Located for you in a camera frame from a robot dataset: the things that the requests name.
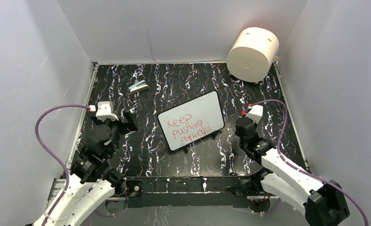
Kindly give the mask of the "black framed whiteboard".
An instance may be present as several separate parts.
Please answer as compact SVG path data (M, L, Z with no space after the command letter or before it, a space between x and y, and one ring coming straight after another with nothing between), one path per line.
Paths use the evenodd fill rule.
M225 127L216 90L165 110L157 115L157 119L171 151L182 149Z

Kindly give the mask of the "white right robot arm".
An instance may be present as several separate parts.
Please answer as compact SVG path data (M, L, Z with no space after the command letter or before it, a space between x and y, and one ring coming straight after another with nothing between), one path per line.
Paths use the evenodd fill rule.
M251 119L238 118L235 135L240 148L262 167L250 177L255 194L274 194L304 215L311 226L337 226L350 216L336 181L322 182L307 175L268 140L260 138Z

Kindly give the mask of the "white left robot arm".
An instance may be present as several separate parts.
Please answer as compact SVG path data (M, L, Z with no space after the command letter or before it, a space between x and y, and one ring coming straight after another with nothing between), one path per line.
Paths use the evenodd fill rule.
M79 226L107 198L129 196L126 177L108 169L108 160L115 154L120 137L137 131L134 113L125 111L125 121L110 109L98 108L92 117L95 123L78 159L66 172L66 182L35 226Z

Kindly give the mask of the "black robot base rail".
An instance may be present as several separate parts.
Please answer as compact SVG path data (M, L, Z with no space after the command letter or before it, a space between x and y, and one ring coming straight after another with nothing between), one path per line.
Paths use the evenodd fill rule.
M272 195L258 190L248 176L128 177L130 208L157 206L232 206L267 211Z

